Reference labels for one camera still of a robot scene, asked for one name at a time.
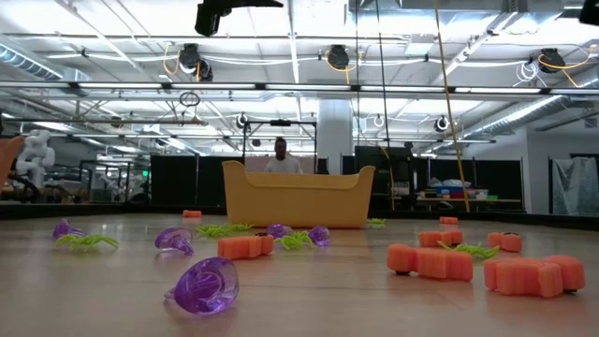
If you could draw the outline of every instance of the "white shirt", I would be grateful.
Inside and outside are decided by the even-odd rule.
[[[290,156],[286,156],[283,160],[272,158],[264,171],[271,173],[303,173],[298,159]]]

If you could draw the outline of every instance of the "yellow plastic tub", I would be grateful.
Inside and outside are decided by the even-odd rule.
[[[24,137],[18,136],[13,139],[0,139],[0,193],[7,180],[10,166],[21,149]]]
[[[367,223],[374,167],[354,175],[249,173],[242,163],[226,161],[223,170],[231,223],[331,228]]]

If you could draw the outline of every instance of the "ceiling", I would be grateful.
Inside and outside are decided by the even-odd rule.
[[[394,19],[393,12],[381,21],[381,42],[378,43],[378,25],[372,16],[364,14],[358,21],[358,40],[352,15],[346,15],[347,0],[297,0],[283,1],[284,8],[236,8],[221,20],[215,37],[199,36],[194,30],[197,1],[158,0],[87,0],[73,1],[79,18],[58,2],[66,0],[4,0],[0,3],[0,32],[12,46],[26,52],[31,58],[44,63],[51,69],[65,71],[77,69],[91,81],[195,81],[178,71],[170,75],[163,65],[163,56],[168,69],[175,68],[172,58],[183,43],[197,43],[202,57],[210,63],[214,82],[251,83],[299,83],[299,84],[347,84],[343,71],[333,71],[324,59],[319,60],[332,44],[344,44],[352,60],[361,55],[360,67],[348,73],[349,84],[381,85],[442,85],[439,64],[439,44],[433,40],[436,33],[434,20],[429,17],[411,16]],[[499,11],[470,10],[443,11],[443,47],[448,68],[448,84],[452,86],[485,87],[554,87],[570,85],[565,74],[538,75],[522,81],[519,73],[522,62],[538,55],[542,48],[557,48],[568,65],[586,64],[569,70],[575,77],[597,67],[596,57],[588,56],[591,46],[599,43],[599,27],[583,25],[576,19],[558,18],[557,15],[535,22],[525,14],[511,22],[497,35],[485,37],[492,24],[497,25]],[[295,42],[289,38],[291,30]],[[107,40],[99,38],[101,34]],[[471,46],[469,55],[458,66],[449,70],[452,59]],[[134,60],[132,65],[123,55]],[[40,81],[28,73],[0,62],[0,81]],[[88,119],[106,119],[121,116],[124,119],[172,120],[173,106],[154,91],[123,91],[125,94],[155,94],[151,98],[135,101],[121,99],[103,100],[94,95],[76,98],[73,95],[60,99],[61,92],[47,90],[19,90],[19,102],[32,99],[47,104],[47,109],[12,110],[16,117],[75,116],[76,99],[80,111]],[[119,95],[111,91],[92,91],[93,94]],[[227,95],[228,91],[199,92],[204,95]],[[276,95],[260,101],[253,96],[243,96],[234,101],[226,99],[203,99],[196,108],[187,109],[185,116],[195,114],[209,123],[199,125],[161,125],[160,132],[172,135],[239,135],[236,118],[244,112],[254,120],[271,119],[315,121],[319,111],[318,95]],[[443,95],[435,97],[413,95],[388,98],[349,97],[356,118],[363,119],[361,132],[367,138],[383,137],[385,128],[376,126],[375,119],[385,116],[387,111],[388,134],[394,138],[430,139],[446,138],[433,130],[434,120],[447,115],[447,104]],[[2,97],[0,105],[9,98]],[[459,96],[451,101],[452,114],[458,130],[480,123],[495,112],[519,102],[518,98],[497,96]],[[177,107],[177,118],[181,118],[184,107]],[[136,134],[139,128],[115,129],[110,125],[73,125],[81,133]],[[281,128],[264,125],[255,136],[305,137],[302,141],[290,142],[296,151],[312,150],[314,144],[299,127]],[[100,140],[109,144],[115,140]],[[235,153],[239,141],[226,145],[216,140],[186,140],[203,154]],[[148,150],[153,145],[146,139],[132,143]]]

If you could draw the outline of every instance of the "metal frame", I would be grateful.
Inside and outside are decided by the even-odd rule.
[[[285,122],[287,125],[278,125],[280,122]],[[259,121],[245,121],[243,122],[243,149],[241,152],[241,161],[243,162],[243,164],[245,164],[245,147],[246,147],[246,142],[249,139],[249,137],[251,137],[262,125],[264,124],[268,124],[268,125],[273,125],[273,126],[281,126],[281,127],[287,127],[287,126],[291,126],[291,125],[298,125],[301,129],[304,130],[304,132],[306,132],[306,134],[308,134],[308,136],[310,136],[310,138],[314,141],[314,174],[316,174],[317,172],[317,165],[318,165],[318,158],[316,156],[316,146],[318,145],[318,140],[317,140],[317,136],[318,136],[318,123],[317,122],[296,122],[296,121],[286,121],[286,120],[272,120],[269,122],[259,122]],[[257,125],[256,129],[254,129],[254,131],[252,131],[249,135],[247,134],[247,129],[248,126],[250,125]],[[312,135],[310,135],[310,133],[308,133],[308,131],[303,127],[303,125],[311,125],[314,127],[314,136],[312,137]]]

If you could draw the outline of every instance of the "green plastic gecko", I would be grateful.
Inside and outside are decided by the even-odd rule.
[[[385,222],[387,219],[370,219],[368,220],[368,227],[370,228],[385,228]]]
[[[307,231],[294,232],[290,235],[285,235],[281,239],[275,239],[275,242],[280,242],[285,250],[300,249],[303,248],[304,243],[308,243],[310,247],[314,248],[314,244]]]
[[[488,259],[488,258],[492,258],[492,257],[496,256],[497,252],[499,252],[499,248],[500,248],[500,246],[496,245],[493,248],[484,249],[483,247],[480,246],[480,243],[478,244],[478,246],[461,243],[461,244],[458,244],[458,246],[456,248],[451,248],[441,241],[438,241],[437,243],[439,243],[440,246],[442,246],[443,248],[445,248],[447,250],[453,250],[453,251],[457,251],[457,252],[466,252],[466,253],[470,254],[471,256],[474,256],[474,257],[480,256],[483,259]]]
[[[250,230],[253,226],[248,224],[203,225],[196,227],[196,232],[208,238],[222,238],[231,235],[232,232]]]
[[[85,236],[65,235],[60,237],[60,239],[56,240],[56,242],[54,243],[54,248],[60,247],[65,244],[70,244],[71,252],[87,252],[89,250],[96,249],[97,245],[101,242],[105,242],[116,249],[119,248],[119,242],[117,242],[113,238],[105,237],[100,234],[90,234]]]

